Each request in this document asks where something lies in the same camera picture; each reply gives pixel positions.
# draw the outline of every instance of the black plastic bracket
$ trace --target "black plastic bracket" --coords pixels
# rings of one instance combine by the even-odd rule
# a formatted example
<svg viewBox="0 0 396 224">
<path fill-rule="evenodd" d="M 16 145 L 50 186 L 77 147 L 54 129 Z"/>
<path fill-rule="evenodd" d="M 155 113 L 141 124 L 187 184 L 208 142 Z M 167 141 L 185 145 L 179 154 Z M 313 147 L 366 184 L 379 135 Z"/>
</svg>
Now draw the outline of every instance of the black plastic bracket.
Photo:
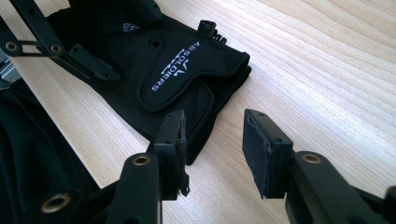
<svg viewBox="0 0 396 224">
<path fill-rule="evenodd" d="M 384 200 L 348 185 L 315 152 L 292 141 L 265 114 L 245 112 L 243 151 L 261 196 L 283 198 L 290 223 L 396 223 L 396 187 Z"/>
<path fill-rule="evenodd" d="M 91 55 L 76 43 L 71 49 L 64 48 L 61 40 L 50 27 L 34 0 L 10 0 L 36 41 L 18 40 L 0 17 L 0 48 L 11 57 L 50 57 L 78 70 L 83 76 L 107 81 L 121 80 L 110 65 Z M 23 46 L 35 46 L 39 52 L 25 52 Z"/>
</svg>

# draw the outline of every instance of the black fabric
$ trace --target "black fabric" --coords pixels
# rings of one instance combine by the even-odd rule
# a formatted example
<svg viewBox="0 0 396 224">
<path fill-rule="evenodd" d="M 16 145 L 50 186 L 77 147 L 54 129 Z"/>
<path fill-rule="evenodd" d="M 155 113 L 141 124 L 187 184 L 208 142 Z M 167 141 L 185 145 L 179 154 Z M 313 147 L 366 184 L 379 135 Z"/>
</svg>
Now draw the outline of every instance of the black fabric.
<svg viewBox="0 0 396 224">
<path fill-rule="evenodd" d="M 27 85 L 0 95 L 0 222 L 17 223 L 40 196 L 56 189 L 98 189 Z"/>
<path fill-rule="evenodd" d="M 150 141 L 166 114 L 184 110 L 187 164 L 192 164 L 216 115 L 247 79 L 249 56 L 200 37 L 166 15 L 161 21 L 144 23 L 121 0 L 71 0 L 70 5 L 48 17 L 55 33 L 67 49 L 80 44 L 110 64 L 121 80 L 87 78 L 67 58 L 55 62 L 88 83 Z"/>
</svg>

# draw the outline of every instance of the wood grain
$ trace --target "wood grain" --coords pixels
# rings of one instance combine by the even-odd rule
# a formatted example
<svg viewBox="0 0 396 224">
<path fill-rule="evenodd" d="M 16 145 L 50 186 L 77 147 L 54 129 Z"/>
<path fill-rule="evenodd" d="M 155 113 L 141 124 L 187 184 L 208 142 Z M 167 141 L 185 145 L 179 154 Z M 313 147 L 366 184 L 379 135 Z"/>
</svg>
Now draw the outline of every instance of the wood grain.
<svg viewBox="0 0 396 224">
<path fill-rule="evenodd" d="M 45 15 L 64 0 L 36 1 Z M 245 108 L 269 115 L 295 150 L 326 156 L 353 186 L 383 197 L 396 184 L 396 2 L 158 1 L 197 27 L 212 20 L 252 73 L 218 116 L 193 166 L 191 194 L 163 205 L 164 223 L 287 223 L 283 200 L 260 199 L 242 145 Z M 32 38 L 10 3 L 0 13 Z M 12 59 L 103 187 L 148 142 L 91 88 L 48 59 Z"/>
</svg>

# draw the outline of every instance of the metal grommet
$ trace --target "metal grommet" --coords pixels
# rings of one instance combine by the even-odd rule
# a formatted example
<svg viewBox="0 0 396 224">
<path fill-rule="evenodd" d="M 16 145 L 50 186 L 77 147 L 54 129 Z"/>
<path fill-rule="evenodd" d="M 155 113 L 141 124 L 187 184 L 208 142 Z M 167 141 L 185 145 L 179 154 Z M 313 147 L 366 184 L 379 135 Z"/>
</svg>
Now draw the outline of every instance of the metal grommet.
<svg viewBox="0 0 396 224">
<path fill-rule="evenodd" d="M 70 196 L 67 193 L 55 194 L 46 200 L 43 205 L 41 205 L 41 211 L 43 213 L 54 213 L 70 203 Z"/>
<path fill-rule="evenodd" d="M 149 163 L 149 157 L 146 156 L 140 156 L 138 158 L 135 158 L 132 163 L 134 165 L 146 165 L 147 163 Z"/>
<path fill-rule="evenodd" d="M 59 47 L 59 45 L 52 45 L 50 50 L 52 50 L 54 53 L 59 53 L 61 51 L 61 47 Z"/>
<path fill-rule="evenodd" d="M 6 49 L 8 51 L 14 52 L 14 51 L 17 51 L 18 46 L 14 42 L 9 41 L 6 43 Z"/>
<path fill-rule="evenodd" d="M 321 163 L 321 158 L 314 154 L 304 154 L 303 160 L 309 163 L 319 164 Z"/>
</svg>

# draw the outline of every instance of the glove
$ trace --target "glove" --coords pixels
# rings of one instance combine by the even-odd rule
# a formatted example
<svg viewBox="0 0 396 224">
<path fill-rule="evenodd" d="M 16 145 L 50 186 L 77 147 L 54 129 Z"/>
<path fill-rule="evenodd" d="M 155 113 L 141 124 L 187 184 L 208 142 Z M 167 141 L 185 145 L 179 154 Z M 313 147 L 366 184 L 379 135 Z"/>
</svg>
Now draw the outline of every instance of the glove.
<svg viewBox="0 0 396 224">
<path fill-rule="evenodd" d="M 247 79 L 249 56 L 161 13 L 145 20 L 128 1 L 70 0 L 70 8 L 47 17 L 70 55 L 87 50 L 116 75 L 93 75 L 67 54 L 52 60 L 90 85 L 149 141 L 166 114 L 184 110 L 191 165 L 216 115 Z"/>
</svg>

